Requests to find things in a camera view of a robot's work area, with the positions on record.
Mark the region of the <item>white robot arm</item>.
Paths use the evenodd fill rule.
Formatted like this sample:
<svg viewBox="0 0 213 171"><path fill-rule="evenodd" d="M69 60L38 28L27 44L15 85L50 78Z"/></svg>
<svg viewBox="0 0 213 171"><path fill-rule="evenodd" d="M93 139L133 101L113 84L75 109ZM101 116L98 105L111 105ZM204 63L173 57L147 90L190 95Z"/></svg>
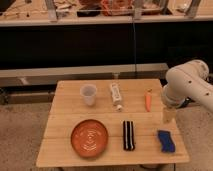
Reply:
<svg viewBox="0 0 213 171"><path fill-rule="evenodd" d="M165 105L163 122L170 123L186 98L190 98L213 113L213 85L206 79L209 67L202 60L191 60L170 68L165 75L167 84L162 88L161 99Z"/></svg>

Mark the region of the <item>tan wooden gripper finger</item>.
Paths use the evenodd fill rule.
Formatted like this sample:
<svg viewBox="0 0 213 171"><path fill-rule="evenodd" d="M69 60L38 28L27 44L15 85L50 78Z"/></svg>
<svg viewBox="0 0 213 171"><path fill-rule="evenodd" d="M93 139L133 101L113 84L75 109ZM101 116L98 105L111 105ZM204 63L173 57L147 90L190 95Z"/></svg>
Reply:
<svg viewBox="0 0 213 171"><path fill-rule="evenodd" d="M175 108L168 108L165 107L163 109L163 122L170 123L176 116L176 109Z"/></svg>

